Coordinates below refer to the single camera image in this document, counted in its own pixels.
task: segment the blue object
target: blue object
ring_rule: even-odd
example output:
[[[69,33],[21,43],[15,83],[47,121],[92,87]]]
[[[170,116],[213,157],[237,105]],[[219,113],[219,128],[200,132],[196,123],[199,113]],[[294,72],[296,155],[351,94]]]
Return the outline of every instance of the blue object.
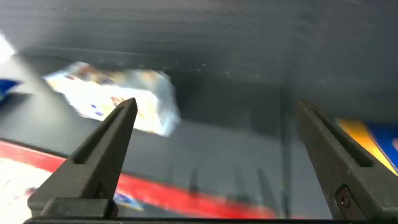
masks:
[[[367,126],[379,148],[387,156],[394,168],[397,169],[398,150],[393,145],[393,141],[398,139],[398,126],[377,123],[367,123]]]
[[[19,85],[16,80],[0,79],[0,100],[7,95],[7,92],[14,86]]]

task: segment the snack package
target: snack package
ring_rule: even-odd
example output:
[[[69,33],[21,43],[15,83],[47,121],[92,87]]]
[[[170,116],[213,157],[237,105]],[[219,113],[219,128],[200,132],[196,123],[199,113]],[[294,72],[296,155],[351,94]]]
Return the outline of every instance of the snack package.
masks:
[[[14,87],[19,85],[19,81],[8,80],[8,79],[0,79],[0,101],[7,95],[8,91]]]
[[[86,118],[102,121],[118,104],[135,97],[138,114],[134,128],[168,136],[180,121],[174,88],[163,72],[106,72],[76,62],[44,79]]]

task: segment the bin floor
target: bin floor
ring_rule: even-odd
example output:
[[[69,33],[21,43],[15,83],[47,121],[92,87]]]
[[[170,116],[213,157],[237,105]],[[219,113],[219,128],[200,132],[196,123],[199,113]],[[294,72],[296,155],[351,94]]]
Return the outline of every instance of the bin floor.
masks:
[[[0,106],[1,139],[68,156],[97,127],[40,78],[69,63],[16,55],[0,65],[1,78],[24,82]],[[166,73],[182,122],[169,138],[134,131],[123,172],[280,211],[278,88]],[[330,218],[305,148],[294,139],[292,215]]]

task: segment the red strip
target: red strip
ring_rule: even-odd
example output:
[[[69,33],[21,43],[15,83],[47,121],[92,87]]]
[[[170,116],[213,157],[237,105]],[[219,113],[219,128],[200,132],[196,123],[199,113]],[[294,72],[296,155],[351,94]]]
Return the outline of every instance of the red strip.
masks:
[[[64,158],[0,141],[0,157],[30,164],[54,172]],[[184,215],[206,218],[276,218],[264,207],[252,207],[238,202],[227,202],[221,197],[193,194],[187,190],[168,187],[131,175],[121,174],[118,192],[151,205]]]

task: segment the plastic wrapper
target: plastic wrapper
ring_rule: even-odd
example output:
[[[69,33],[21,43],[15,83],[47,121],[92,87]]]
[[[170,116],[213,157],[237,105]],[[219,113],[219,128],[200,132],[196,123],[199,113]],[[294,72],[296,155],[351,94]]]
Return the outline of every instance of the plastic wrapper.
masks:
[[[86,118],[102,121],[118,104],[135,97],[138,114],[134,128],[168,136],[180,121],[174,88],[164,72],[107,72],[76,62],[44,79]]]

